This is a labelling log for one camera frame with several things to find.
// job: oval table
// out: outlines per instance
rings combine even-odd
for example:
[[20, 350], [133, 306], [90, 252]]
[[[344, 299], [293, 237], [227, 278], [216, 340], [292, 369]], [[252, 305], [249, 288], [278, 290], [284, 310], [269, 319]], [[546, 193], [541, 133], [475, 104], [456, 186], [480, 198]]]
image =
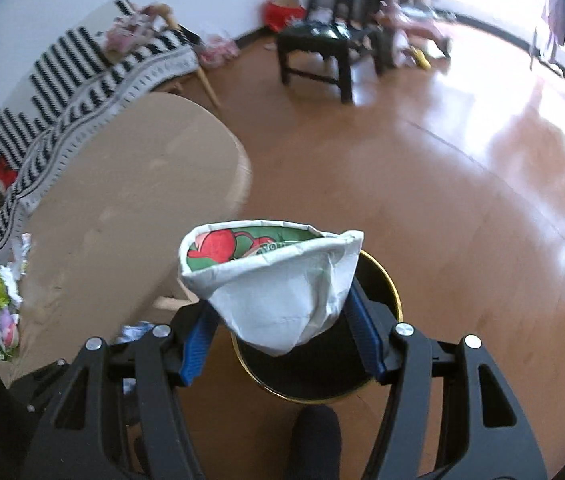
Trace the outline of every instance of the oval table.
[[194, 102], [154, 92], [117, 116], [71, 161], [25, 228], [32, 248], [20, 351], [0, 362], [3, 381], [72, 360], [92, 335], [111, 340], [126, 322], [150, 317], [160, 295], [185, 299], [174, 278], [181, 238], [232, 219], [249, 183], [240, 142]]

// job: black and white striped blanket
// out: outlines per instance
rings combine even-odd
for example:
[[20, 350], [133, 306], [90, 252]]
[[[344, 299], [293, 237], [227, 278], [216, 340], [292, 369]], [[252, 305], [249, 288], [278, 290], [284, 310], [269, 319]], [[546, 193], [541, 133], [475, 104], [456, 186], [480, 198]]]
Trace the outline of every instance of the black and white striped blanket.
[[109, 63], [98, 38], [117, 16], [131, 12], [127, 0], [95, 10], [42, 54], [0, 109], [0, 156], [18, 170], [0, 210], [0, 264], [10, 257], [8, 241], [25, 231], [42, 197], [91, 136], [155, 86], [198, 69], [191, 44], [177, 30]]

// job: gold rim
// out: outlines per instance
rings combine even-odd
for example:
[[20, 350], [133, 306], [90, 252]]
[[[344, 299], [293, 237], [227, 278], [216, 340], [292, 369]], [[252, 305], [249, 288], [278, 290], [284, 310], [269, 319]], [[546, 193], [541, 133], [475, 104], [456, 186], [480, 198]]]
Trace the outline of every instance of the gold rim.
[[[391, 286], [391, 290], [393, 291], [393, 298], [395, 299], [395, 309], [396, 309], [396, 312], [394, 312], [393, 314], [395, 315], [395, 318], [398, 320], [398, 322], [402, 322], [403, 321], [402, 302], [400, 301], [400, 296], [398, 294], [398, 290], [397, 290], [397, 288], [395, 288], [395, 284], [393, 283], [393, 280], [391, 279], [391, 277], [389, 276], [389, 274], [385, 270], [385, 267], [380, 265], [379, 261], [377, 261], [377, 259], [374, 258], [373, 256], [371, 256], [371, 254], [369, 254], [368, 252], [361, 250], [360, 254], [362, 256], [366, 257], [367, 259], [369, 259], [382, 272], [385, 279], [387, 280], [387, 282]], [[243, 358], [242, 352], [240, 351], [240, 347], [238, 346], [238, 338], [236, 337], [236, 335], [233, 332], [231, 332], [231, 344], [233, 345], [234, 352], [236, 353], [238, 361], [240, 361], [240, 364], [245, 369], [245, 372], [247, 372], [249, 377], [251, 377], [261, 388], [264, 388], [269, 393], [274, 394], [276, 397], [280, 397], [280, 399], [289, 400], [291, 402], [296, 402], [297, 404], [326, 404], [327, 402], [337, 402], [338, 400], [342, 400], [345, 397], [349, 397], [351, 394], [354, 394], [355, 392], [360, 391], [361, 389], [366, 387], [369, 383], [371, 383], [371, 381], [373, 380], [373, 378], [370, 377], [367, 381], [363, 382], [362, 384], [360, 384], [356, 388], [353, 388], [352, 390], [345, 392], [344, 394], [340, 394], [338, 396], [335, 396], [335, 397], [327, 397], [326, 399], [306, 400], [306, 399], [300, 399], [298, 397], [287, 396], [287, 395], [281, 394], [280, 392], [277, 392], [276, 390], [274, 390], [270, 386], [267, 386], [267, 384], [263, 383], [258, 377], [256, 377], [253, 374], [251, 369], [246, 364], [245, 359]]]

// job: black chair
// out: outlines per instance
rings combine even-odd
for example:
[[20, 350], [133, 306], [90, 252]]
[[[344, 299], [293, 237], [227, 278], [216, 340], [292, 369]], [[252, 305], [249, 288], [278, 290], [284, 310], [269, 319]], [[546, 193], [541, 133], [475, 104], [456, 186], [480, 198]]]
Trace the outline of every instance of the black chair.
[[[379, 3], [380, 0], [333, 0], [331, 20], [322, 23], [312, 19], [320, 0], [310, 0], [306, 19], [285, 28], [277, 37], [282, 84], [289, 84], [291, 74], [309, 77], [338, 85], [342, 102], [351, 102], [352, 65], [367, 54], [373, 54], [376, 73], [381, 75], [383, 72], [378, 46], [381, 34], [373, 19]], [[295, 50], [319, 53], [325, 61], [334, 57], [338, 62], [338, 79], [291, 68], [289, 53]], [[357, 53], [353, 59], [352, 50]]]

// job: silver screw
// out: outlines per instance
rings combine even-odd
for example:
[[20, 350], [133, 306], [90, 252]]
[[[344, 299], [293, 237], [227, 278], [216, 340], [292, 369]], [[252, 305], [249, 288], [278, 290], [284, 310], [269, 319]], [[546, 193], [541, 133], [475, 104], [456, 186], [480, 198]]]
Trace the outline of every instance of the silver screw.
[[413, 334], [413, 327], [409, 323], [398, 323], [395, 326], [395, 331], [400, 335], [409, 337], [411, 334]]
[[99, 337], [90, 337], [86, 340], [85, 347], [87, 350], [98, 350], [102, 346], [102, 339]]
[[167, 337], [171, 333], [169, 325], [156, 325], [151, 333], [156, 337]]
[[482, 341], [477, 335], [469, 334], [465, 337], [465, 345], [469, 348], [480, 348], [482, 346]]

